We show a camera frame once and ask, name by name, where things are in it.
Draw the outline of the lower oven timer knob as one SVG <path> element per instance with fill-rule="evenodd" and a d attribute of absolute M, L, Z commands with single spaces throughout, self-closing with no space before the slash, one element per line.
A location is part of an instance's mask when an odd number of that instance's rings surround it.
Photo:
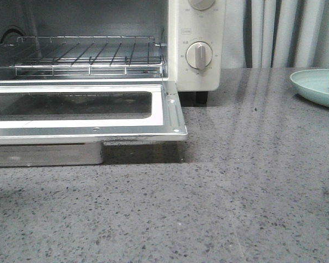
<path fill-rule="evenodd" d="M 204 70 L 212 60 L 212 48 L 205 42 L 195 42 L 186 51 L 187 63 L 197 70 Z"/>

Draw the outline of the white toaster oven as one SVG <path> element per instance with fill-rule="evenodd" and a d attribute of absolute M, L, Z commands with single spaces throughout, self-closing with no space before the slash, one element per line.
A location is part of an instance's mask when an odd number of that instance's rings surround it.
<path fill-rule="evenodd" d="M 17 77 L 0 68 L 0 81 L 105 79 L 109 81 L 172 81 L 180 92 L 195 92 L 200 103 L 218 88 L 225 1 L 195 10 L 188 1 L 0 1 L 0 44 L 22 36 L 153 36 L 167 46 L 163 78 Z M 212 48 L 204 70 L 192 68 L 186 51 L 195 42 Z"/>

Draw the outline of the oven glass door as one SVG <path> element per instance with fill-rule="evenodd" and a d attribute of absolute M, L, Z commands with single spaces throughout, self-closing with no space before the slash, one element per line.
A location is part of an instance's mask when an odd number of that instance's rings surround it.
<path fill-rule="evenodd" d="M 173 82 L 0 81 L 0 167 L 99 164 L 105 145 L 187 134 Z"/>

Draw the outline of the upper oven knob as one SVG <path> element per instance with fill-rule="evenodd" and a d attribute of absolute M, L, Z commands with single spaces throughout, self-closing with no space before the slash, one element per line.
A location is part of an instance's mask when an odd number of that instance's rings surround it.
<path fill-rule="evenodd" d="M 215 0 L 188 0 L 188 2 L 195 10 L 204 11 L 209 9 Z"/>

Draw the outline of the grey curtain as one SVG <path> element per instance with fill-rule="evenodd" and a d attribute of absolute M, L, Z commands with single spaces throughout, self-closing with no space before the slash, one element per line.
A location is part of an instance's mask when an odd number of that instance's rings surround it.
<path fill-rule="evenodd" d="M 329 68 L 329 1 L 227 1 L 222 68 Z"/>

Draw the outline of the light blue plate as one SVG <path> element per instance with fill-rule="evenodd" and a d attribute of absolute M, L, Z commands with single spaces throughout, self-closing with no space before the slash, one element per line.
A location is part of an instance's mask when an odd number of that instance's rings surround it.
<path fill-rule="evenodd" d="M 290 75 L 293 88 L 303 98 L 329 107 L 329 69 L 312 69 Z"/>

